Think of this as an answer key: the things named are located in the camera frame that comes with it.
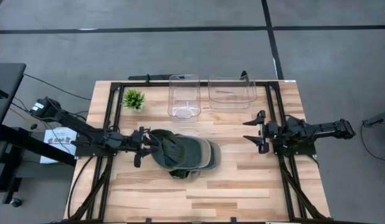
wooden tabletop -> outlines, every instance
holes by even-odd
[[[96,128],[103,126],[110,84],[99,81],[95,85],[87,123]],[[134,154],[120,152],[113,161],[105,222],[143,222],[145,218],[152,218],[154,222],[227,222],[230,217],[237,217],[241,222],[288,220],[278,159],[272,152],[259,154],[257,147],[242,137],[255,136],[258,131],[257,126],[243,126],[243,122],[254,119],[260,110],[265,110],[269,117],[263,87],[257,87],[257,100],[249,109],[239,110],[210,108],[208,89],[202,87],[202,111],[195,123],[171,121],[168,87],[136,89],[146,95],[146,104],[140,113],[122,108],[119,127],[123,134],[144,126],[210,139],[220,145],[222,161],[218,169],[203,171],[198,179],[175,180],[161,170],[151,156],[142,159],[141,168],[135,168]],[[297,84],[280,81],[280,89],[285,113],[305,118]],[[278,111],[275,93],[273,100]],[[322,214],[329,216],[317,165],[307,156],[295,158],[303,191]],[[90,192],[95,159],[77,182],[71,214]],[[78,160],[74,180],[86,160]],[[295,216],[299,216],[297,198],[292,189],[291,193]],[[96,198],[93,217],[97,217],[100,196],[101,192]]]

potted plant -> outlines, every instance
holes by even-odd
[[[129,89],[123,95],[123,105],[127,108],[140,112],[143,109],[145,95],[135,89]]]

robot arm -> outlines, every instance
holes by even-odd
[[[344,119],[333,123],[308,124],[302,119],[289,116],[285,126],[281,127],[273,121],[264,124],[265,117],[265,111],[260,111],[255,120],[244,123],[244,125],[260,126],[259,137],[244,137],[255,143],[261,154],[269,151],[269,144],[265,141],[265,138],[271,140],[275,150],[282,150],[283,154],[288,156],[291,153],[299,153],[301,149],[304,151],[311,147],[314,148],[313,143],[318,138],[351,139],[356,134],[349,121]]]
[[[148,130],[140,127],[138,131],[134,131],[130,136],[124,136],[111,129],[94,128],[87,123],[77,119],[72,113],[61,108],[58,101],[45,97],[38,99],[36,104],[30,110],[33,117],[44,122],[58,122],[62,126],[68,127],[80,135],[87,138],[89,146],[98,147],[106,150],[111,154],[118,151],[135,152],[135,166],[140,167],[141,158],[152,153],[152,149],[144,148],[145,146],[157,146],[159,143],[154,142],[145,136]]]

transparent container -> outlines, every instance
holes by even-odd
[[[194,122],[201,113],[199,75],[180,74],[169,78],[168,114],[175,122]]]
[[[215,109],[249,108],[257,99],[255,81],[248,75],[240,78],[211,75],[208,81],[209,104]]]

wire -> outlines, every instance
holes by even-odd
[[[23,120],[25,120],[26,123],[28,123],[29,125],[33,125],[33,122],[32,121],[29,121],[28,119],[26,119],[25,117],[23,117],[23,115],[21,115],[20,113],[18,113],[17,111],[15,111],[14,109],[12,108],[9,108],[12,112],[14,112],[16,115],[20,116]]]
[[[72,153],[70,153],[69,149],[68,149],[67,147],[65,147],[65,146],[62,144],[61,139],[59,139],[59,138],[57,137],[57,135],[56,135],[55,132],[54,132],[53,127],[50,126],[49,124],[47,124],[46,122],[43,122],[43,121],[42,121],[42,123],[44,124],[44,127],[45,127],[46,129],[48,129],[46,125],[48,125],[48,126],[50,127],[50,129],[51,129],[51,131],[53,132],[55,138],[58,140],[58,142],[61,144],[61,146],[62,146],[64,149],[66,149],[66,150],[69,152],[69,154],[72,155]]]
[[[42,82],[42,83],[44,83],[44,84],[46,84],[46,85],[49,85],[49,86],[51,86],[51,87],[53,87],[53,88],[56,88],[56,89],[58,89],[58,90],[60,90],[60,91],[62,91],[62,92],[64,92],[64,93],[67,93],[67,94],[69,94],[69,95],[72,95],[72,96],[74,96],[74,97],[77,97],[77,98],[80,98],[80,99],[83,99],[83,100],[88,100],[88,101],[91,101],[91,100],[92,100],[92,99],[90,99],[90,98],[78,96],[78,95],[75,95],[75,94],[70,93],[70,92],[68,92],[68,91],[65,91],[65,90],[63,90],[63,89],[61,89],[61,88],[59,88],[59,87],[56,87],[55,85],[52,85],[52,84],[50,84],[50,83],[48,83],[48,82],[45,82],[45,81],[43,81],[43,80],[41,80],[41,79],[39,79],[39,78],[33,77],[33,76],[28,75],[28,74],[26,74],[26,73],[24,73],[24,75],[27,76],[27,77],[29,77],[29,78],[33,78],[33,79],[35,79],[35,80],[37,80],[37,81],[40,81],[40,82]]]
[[[26,111],[28,110],[28,108],[25,106],[25,104],[24,104],[24,102],[22,102],[22,100],[20,100],[20,99],[16,98],[15,96],[14,96],[14,99],[16,99],[16,100],[20,101],[20,102],[21,102],[21,104],[23,105],[23,107],[25,108],[25,110],[26,110]]]
[[[107,165],[104,168],[103,173],[101,174],[101,176],[99,178],[99,181],[95,184],[95,186],[90,191],[90,193],[91,194],[93,193],[96,195],[98,193],[98,191],[100,190],[100,187],[110,178],[110,174],[111,174],[111,166],[108,166],[108,163],[107,163]],[[71,220],[81,219],[81,217],[84,215],[86,209],[88,208],[88,206],[90,206],[90,204],[92,203],[92,200],[94,198],[95,197],[87,197],[85,199],[85,201],[82,203],[82,205],[75,212],[75,214],[70,217],[70,219]]]
[[[11,104],[14,105],[14,106],[16,106],[16,107],[18,107],[20,110],[25,111],[26,113],[30,114],[30,112],[29,112],[28,110],[25,110],[24,108],[22,108],[22,107],[16,105],[15,103],[11,102]]]
[[[66,115],[64,115],[64,113],[62,112],[62,110],[57,106],[55,105],[51,100],[50,98],[47,97],[47,101],[64,117],[66,118]],[[84,130],[87,130],[87,131],[90,131],[90,132],[100,132],[102,130],[100,129],[97,129],[97,130],[94,130],[94,129],[88,129],[86,127],[83,127],[81,126],[81,128],[83,128]]]
[[[115,131],[115,128],[116,128],[116,132],[120,133],[120,128],[118,126],[113,125],[113,126],[110,126],[108,129],[111,129],[111,128],[114,128],[114,131]]]
[[[80,113],[88,113],[88,111],[79,111],[79,112],[76,112],[74,114],[80,114]]]
[[[84,116],[80,116],[79,114],[76,114],[76,113],[70,113],[70,112],[68,112],[68,113],[76,116],[77,118],[82,118],[84,121],[87,121]]]
[[[313,138],[315,137],[315,134],[317,134],[317,132],[321,129],[321,127],[317,128],[316,131],[313,132],[313,134],[311,134],[310,136],[310,139],[313,140]]]
[[[86,168],[87,164],[88,164],[92,159],[93,159],[93,156],[91,156],[90,158],[88,158],[88,160],[86,161],[86,163],[82,166],[80,172],[78,173],[78,176],[77,176],[76,179],[75,179],[74,184],[72,185],[72,188],[70,189],[69,199],[68,199],[68,210],[67,210],[68,218],[70,218],[70,205],[71,205],[72,195],[74,194],[74,189],[75,189],[76,183],[78,182],[79,177],[80,177],[80,175],[82,174],[83,170]]]
[[[364,124],[362,123],[361,124],[361,128],[360,128],[360,139],[361,139],[361,143],[363,144],[364,148],[366,149],[366,151],[372,155],[374,158],[376,159],[379,159],[379,160],[382,160],[382,161],[385,161],[385,159],[383,158],[380,158],[378,156],[375,156],[370,150],[368,150],[367,146],[366,146],[366,143],[364,143],[364,139],[363,139],[363,127],[364,127]]]
[[[315,161],[315,163],[317,164],[317,167],[320,167],[320,165],[319,165],[319,163],[318,163],[318,161],[317,161],[317,159],[315,159],[313,156],[311,156],[311,155],[307,155],[310,159],[312,159],[313,161]]]

